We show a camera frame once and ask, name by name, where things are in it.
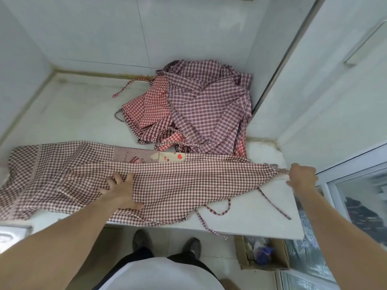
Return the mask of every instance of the white shirt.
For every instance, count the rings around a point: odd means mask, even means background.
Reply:
[[[119,269],[100,290],[224,290],[205,269],[175,263],[167,258],[148,258]]]

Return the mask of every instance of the person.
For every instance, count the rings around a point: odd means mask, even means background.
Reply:
[[[342,290],[387,288],[387,252],[344,219],[315,189],[312,167],[293,164],[287,184],[310,220],[326,263]],[[132,198],[133,174],[114,173],[108,190],[85,208],[12,246],[0,255],[0,285],[8,290],[65,289],[87,258],[106,221],[118,208],[142,209]],[[190,239],[181,254],[153,258],[144,230],[124,257],[94,289],[223,289],[199,261],[201,246]]]

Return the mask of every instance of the shoe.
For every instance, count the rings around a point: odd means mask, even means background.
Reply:
[[[191,251],[194,253],[197,260],[200,259],[202,254],[202,244],[199,239],[192,237],[190,238],[183,247],[183,252]]]
[[[153,251],[153,243],[149,233],[144,229],[137,230],[133,236],[132,247],[133,252],[142,247],[146,247],[150,251]]]

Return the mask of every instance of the hand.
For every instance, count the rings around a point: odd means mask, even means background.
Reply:
[[[316,186],[318,177],[316,169],[308,166],[300,166],[293,163],[289,171],[290,180],[286,182],[295,192],[313,190]]]
[[[126,180],[123,181],[118,172],[113,173],[114,180],[111,177],[106,178],[110,189],[100,188],[99,192],[109,199],[115,199],[119,202],[119,208],[143,209],[143,203],[133,201],[133,173],[129,173]]]

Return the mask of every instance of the white countertop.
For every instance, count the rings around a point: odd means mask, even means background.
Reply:
[[[126,124],[114,118],[114,112],[123,103],[149,88],[145,82],[134,82],[113,99],[111,95],[126,82],[112,78],[57,75],[0,147],[2,173],[5,171],[6,155],[18,145],[87,140],[152,150],[153,145],[138,145],[137,138]],[[247,155],[255,163],[286,166],[282,153],[271,143],[248,142]],[[280,214],[258,191],[232,198],[231,209],[223,216],[214,215],[204,207],[199,208],[199,212],[208,227],[220,233],[302,239],[304,233],[293,192],[285,183],[287,178],[287,175],[278,175],[262,185],[261,189],[291,220]],[[227,201],[209,206],[222,211],[227,208]],[[38,211],[27,221],[4,223],[31,225],[33,232],[37,232],[66,216],[63,213]],[[163,227],[205,230],[194,212],[185,222]]]

